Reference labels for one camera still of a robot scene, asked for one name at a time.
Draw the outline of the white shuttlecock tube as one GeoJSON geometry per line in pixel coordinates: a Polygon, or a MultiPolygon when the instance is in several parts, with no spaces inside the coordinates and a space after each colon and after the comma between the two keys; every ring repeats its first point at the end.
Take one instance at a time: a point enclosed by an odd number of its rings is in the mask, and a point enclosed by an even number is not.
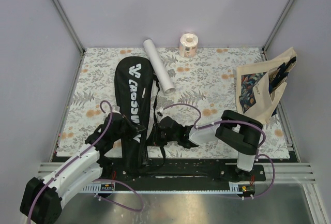
{"type": "Polygon", "coordinates": [[[175,93],[175,86],[170,79],[170,76],[162,62],[159,53],[151,39],[147,39],[143,42],[144,50],[149,58],[149,61],[154,69],[154,72],[159,80],[159,84],[162,88],[163,93],[169,96],[175,93]]]}

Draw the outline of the black racket bag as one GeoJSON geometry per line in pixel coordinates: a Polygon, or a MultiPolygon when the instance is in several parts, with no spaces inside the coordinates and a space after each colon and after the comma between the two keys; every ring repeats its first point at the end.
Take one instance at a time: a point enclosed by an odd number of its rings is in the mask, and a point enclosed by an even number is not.
{"type": "Polygon", "coordinates": [[[164,144],[160,141],[160,131],[154,116],[151,133],[147,133],[150,111],[156,110],[157,101],[151,105],[152,88],[160,91],[159,80],[150,61],[140,56],[122,59],[115,70],[114,88],[120,113],[129,121],[143,126],[144,130],[132,138],[122,138],[122,157],[124,166],[131,175],[144,175],[160,169],[165,163],[164,144]],[[161,150],[163,161],[153,165],[148,161],[148,146],[157,146],[161,150]]]}

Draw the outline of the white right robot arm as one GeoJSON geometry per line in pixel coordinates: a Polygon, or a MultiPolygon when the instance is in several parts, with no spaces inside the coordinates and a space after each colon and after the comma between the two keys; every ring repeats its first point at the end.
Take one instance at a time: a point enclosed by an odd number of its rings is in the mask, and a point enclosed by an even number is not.
{"type": "Polygon", "coordinates": [[[238,152],[235,174],[243,181],[253,176],[258,149],[266,139],[260,122],[231,110],[225,110],[220,120],[203,126],[181,125],[159,110],[153,132],[152,143],[156,146],[177,142],[190,149],[215,140],[224,142],[238,152]]]}

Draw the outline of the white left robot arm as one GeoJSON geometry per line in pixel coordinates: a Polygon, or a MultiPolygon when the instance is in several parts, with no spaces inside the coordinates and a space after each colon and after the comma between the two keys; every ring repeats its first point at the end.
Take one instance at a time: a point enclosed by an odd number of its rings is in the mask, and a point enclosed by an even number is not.
{"type": "Polygon", "coordinates": [[[144,130],[144,126],[122,114],[110,113],[87,137],[86,144],[65,163],[43,178],[33,177],[28,181],[20,205],[27,223],[55,223],[64,207],[84,187],[111,177],[111,162],[105,154],[113,148],[114,142],[134,138],[144,130]]]}

